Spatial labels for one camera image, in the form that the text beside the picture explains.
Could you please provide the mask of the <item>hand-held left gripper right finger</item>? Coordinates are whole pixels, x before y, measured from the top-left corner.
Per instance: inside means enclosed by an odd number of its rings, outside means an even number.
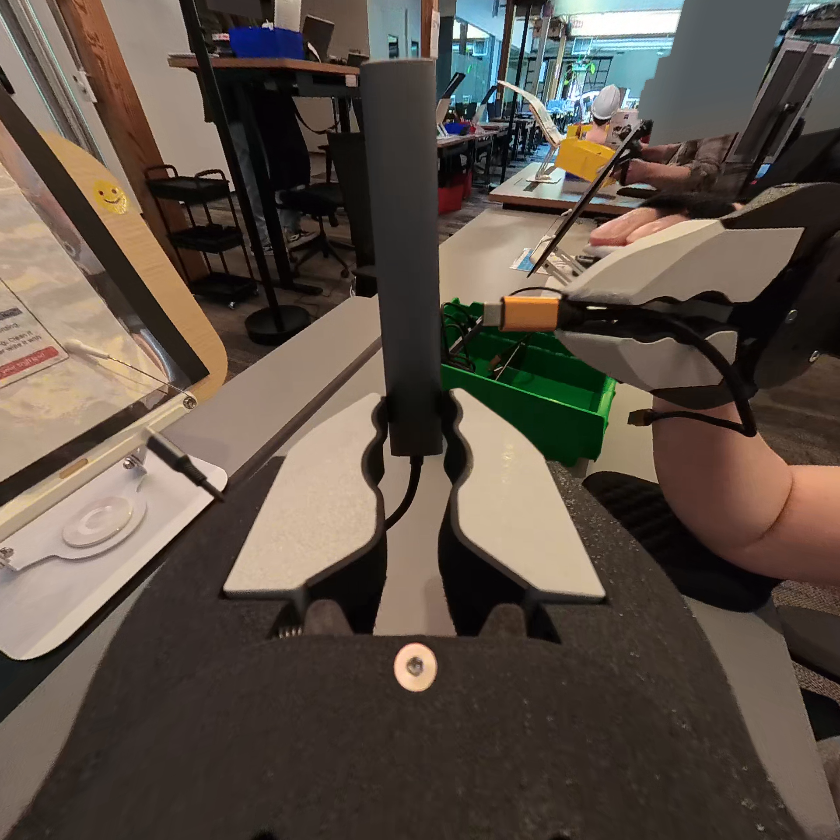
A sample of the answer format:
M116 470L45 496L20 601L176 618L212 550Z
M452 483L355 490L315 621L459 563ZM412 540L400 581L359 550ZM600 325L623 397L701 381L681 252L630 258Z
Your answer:
M548 603L600 603L606 592L535 445L462 388L448 448L465 464L451 479L453 531L473 554Z

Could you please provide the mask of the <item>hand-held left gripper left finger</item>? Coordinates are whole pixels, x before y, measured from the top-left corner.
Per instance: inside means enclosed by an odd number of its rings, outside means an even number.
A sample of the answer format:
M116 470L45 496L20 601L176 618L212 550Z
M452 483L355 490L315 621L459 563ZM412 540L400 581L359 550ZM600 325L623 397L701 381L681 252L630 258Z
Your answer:
M231 599L304 606L313 586L385 537L385 399L371 393L288 451L224 583Z

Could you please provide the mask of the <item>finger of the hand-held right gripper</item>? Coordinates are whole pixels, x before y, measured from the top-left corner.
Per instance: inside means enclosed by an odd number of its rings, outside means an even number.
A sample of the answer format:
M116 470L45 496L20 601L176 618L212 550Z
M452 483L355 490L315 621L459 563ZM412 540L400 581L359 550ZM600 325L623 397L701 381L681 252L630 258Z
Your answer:
M716 293L750 302L791 260L803 227L729 229L691 220L618 248L576 278L565 300L605 306L684 302Z
M733 364L732 328L671 317L583 317L558 323L556 338L604 375L674 405L726 405L735 397L723 373L703 353L712 348Z

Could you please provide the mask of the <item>green plastic bin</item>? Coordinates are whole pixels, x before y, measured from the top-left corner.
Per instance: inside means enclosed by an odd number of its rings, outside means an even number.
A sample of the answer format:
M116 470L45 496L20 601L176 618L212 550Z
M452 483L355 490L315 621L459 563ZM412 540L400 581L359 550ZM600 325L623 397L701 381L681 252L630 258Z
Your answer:
M542 455L565 466L602 453L616 390L552 333L501 332L482 306L458 299L441 309L442 382L508 421Z

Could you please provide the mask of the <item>dark grey usb hub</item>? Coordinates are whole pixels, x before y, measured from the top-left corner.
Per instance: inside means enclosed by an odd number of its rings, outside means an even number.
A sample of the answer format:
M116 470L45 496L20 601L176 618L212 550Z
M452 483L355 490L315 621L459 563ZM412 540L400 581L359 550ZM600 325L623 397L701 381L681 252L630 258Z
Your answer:
M360 69L388 432L394 456L443 450L435 63Z

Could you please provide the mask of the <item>person's right forearm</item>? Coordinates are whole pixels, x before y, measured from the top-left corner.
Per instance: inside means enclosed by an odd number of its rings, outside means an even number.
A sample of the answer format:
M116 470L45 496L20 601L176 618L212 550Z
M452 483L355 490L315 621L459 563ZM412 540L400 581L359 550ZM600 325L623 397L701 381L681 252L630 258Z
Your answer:
M685 417L653 422L658 483L709 551L781 581L839 585L839 468L788 465L759 435Z

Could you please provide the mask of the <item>another person's forearm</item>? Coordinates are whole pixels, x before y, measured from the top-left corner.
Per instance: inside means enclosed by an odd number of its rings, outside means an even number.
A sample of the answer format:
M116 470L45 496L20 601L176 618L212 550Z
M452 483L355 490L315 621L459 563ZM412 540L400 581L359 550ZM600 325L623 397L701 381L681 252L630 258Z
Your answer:
M662 192L708 192L722 173L737 133L683 143L642 143L623 168L623 186L644 184Z

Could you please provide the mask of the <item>person's right hand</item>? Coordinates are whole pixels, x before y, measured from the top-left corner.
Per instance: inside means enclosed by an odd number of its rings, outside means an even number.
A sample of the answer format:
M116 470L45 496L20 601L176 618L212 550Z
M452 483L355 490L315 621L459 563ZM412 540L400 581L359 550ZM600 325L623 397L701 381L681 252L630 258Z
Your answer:
M694 194L661 196L597 227L591 232L585 252L600 255L607 249L631 245L680 223L724 217L743 207L743 203Z

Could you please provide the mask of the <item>black tablet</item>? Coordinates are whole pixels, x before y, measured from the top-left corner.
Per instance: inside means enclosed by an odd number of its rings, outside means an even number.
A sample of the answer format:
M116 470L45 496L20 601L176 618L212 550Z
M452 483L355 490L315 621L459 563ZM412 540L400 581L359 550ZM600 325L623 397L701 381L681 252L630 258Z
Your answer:
M612 157L604 163L597 171L596 178L593 179L589 189L583 194L582 198L572 207L570 211L562 215L562 225L554 234L553 238L546 245L538 246L531 254L530 260L532 267L528 272L528 278L536 274L545 264L546 260L551 257L554 251L559 246L561 240L572 229L577 219L583 214L583 211L588 208L592 199L599 192L600 187L605 180L616 173L621 168L626 168L627 164L640 157L642 150L642 138L649 135L654 126L654 121L651 119L643 120L638 126L625 138L624 142L614 152Z

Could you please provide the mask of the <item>yellow plastic bin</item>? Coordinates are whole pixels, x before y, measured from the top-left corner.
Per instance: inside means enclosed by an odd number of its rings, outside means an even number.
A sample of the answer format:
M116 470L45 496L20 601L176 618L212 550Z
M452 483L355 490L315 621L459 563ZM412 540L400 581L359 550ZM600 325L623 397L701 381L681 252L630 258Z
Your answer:
M556 150L553 167L584 182L593 182L615 154L616 150L607 145L567 136Z

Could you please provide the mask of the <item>black monitor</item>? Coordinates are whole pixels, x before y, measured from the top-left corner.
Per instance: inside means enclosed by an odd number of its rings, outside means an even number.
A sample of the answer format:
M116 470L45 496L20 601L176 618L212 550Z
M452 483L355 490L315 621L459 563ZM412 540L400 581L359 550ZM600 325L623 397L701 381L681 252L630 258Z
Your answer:
M730 154L739 201L772 186L838 182L838 44L782 40Z

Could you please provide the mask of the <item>black pole stand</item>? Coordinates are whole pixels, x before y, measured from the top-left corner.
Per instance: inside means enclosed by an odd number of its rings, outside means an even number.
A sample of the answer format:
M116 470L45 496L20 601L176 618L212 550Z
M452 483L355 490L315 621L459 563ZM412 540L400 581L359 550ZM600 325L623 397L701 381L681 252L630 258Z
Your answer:
M304 330L310 324L310 318L305 309L299 306L282 306L277 300L276 290L272 284L266 261L266 253L260 243L253 207L239 165L235 143L230 132L212 62L207 52L196 6L193 1L180 1L178 4L182 13L187 40L196 59L196 74L199 88L201 88L203 104L212 117L224 151L227 168L234 183L239 211L245 222L248 243L252 247L253 257L255 258L258 279L268 303L267 307L247 316L245 330L253 342L277 347Z

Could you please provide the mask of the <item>white laptop stand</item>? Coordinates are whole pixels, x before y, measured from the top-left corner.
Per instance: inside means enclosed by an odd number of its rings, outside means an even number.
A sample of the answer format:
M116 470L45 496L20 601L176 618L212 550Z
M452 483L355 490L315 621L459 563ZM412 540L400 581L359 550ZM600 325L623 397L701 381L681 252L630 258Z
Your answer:
M546 106L536 95L521 89L518 86L512 85L501 78L497 79L497 83L503 88L513 91L515 94L519 95L528 104L535 123L539 126L544 139L549 145L549 151L544 156L540 167L533 175L529 175L527 177L527 181L531 184L558 183L560 181L560 177L558 175L554 175L553 173L557 168L555 159L564 136L560 133L560 131L558 131L553 122L552 115L550 115Z

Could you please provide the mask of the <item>white metal stand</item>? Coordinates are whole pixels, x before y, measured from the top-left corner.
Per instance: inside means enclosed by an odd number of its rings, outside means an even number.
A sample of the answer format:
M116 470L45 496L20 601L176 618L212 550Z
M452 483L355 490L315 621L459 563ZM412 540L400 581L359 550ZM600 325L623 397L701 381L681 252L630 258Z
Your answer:
M13 477L47 449L2 426L2 653L29 660L80 629L214 500L142 448L95 473Z

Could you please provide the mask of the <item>black office chair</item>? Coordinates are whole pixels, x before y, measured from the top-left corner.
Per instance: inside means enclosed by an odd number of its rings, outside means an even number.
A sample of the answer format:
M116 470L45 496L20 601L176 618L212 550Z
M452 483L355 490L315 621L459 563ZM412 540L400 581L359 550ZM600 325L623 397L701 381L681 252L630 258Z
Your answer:
M343 278L363 280L368 290L362 295L370 297L375 294L375 246L364 134L330 132L328 150L336 182L312 183L280 193L281 208L318 222L318 232L308 245L287 249L292 275L297 277L299 269L316 255L332 257L339 262ZM330 239L324 227L325 221L332 226L338 223L339 210L344 211L349 221L349 244Z

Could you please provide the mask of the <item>black rolling cart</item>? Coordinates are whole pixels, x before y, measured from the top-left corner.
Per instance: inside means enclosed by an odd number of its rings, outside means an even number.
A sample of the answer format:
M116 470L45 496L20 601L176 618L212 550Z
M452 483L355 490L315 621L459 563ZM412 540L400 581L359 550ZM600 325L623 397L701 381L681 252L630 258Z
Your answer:
M160 212L163 203L185 212L185 227L175 230L164 221L164 229L194 298L235 310L257 296L257 279L225 174L204 170L182 175L174 166L158 164L144 175Z

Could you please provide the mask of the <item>wooden pillar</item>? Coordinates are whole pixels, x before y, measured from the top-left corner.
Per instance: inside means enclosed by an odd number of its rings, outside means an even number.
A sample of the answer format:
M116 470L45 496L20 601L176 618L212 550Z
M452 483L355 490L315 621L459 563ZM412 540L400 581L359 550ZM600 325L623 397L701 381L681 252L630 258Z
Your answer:
M133 84L118 40L101 1L57 1L56 19L77 52L80 68L92 83L100 121L108 134L142 216L185 282L203 279L208 268L195 251L175 248L170 233L186 227L178 204L158 203L150 194L149 169L163 171L163 158Z

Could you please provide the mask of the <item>wooden top standing desk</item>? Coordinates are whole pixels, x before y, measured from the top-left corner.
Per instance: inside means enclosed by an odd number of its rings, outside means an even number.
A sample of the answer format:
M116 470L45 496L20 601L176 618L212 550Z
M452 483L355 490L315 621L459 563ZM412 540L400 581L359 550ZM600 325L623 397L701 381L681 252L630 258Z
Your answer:
M259 279L268 303L277 303L276 290L304 298L323 295L321 287L299 282L289 261L287 244L277 215L275 191L269 184L266 147L261 142L256 111L250 100L254 90L273 86L288 95L293 105L297 100L322 99L335 104L337 124L325 133L351 131L352 114L359 98L359 71L356 68L290 58L211 57L205 50L190 54L172 54L167 64L173 69L190 70L199 80L206 110L212 115L218 138L223 146L227 168L232 177L241 217L246 225L248 242L254 250ZM248 158L253 166L258 200L248 193L230 132L226 104L236 101L235 114L244 127Z

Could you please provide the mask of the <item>blue plastic bin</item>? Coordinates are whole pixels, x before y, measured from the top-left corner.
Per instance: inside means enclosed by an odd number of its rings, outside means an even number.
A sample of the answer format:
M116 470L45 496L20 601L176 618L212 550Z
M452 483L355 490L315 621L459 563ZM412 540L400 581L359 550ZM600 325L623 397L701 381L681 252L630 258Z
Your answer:
M231 50L238 59L304 60L301 32L285 28L231 27Z

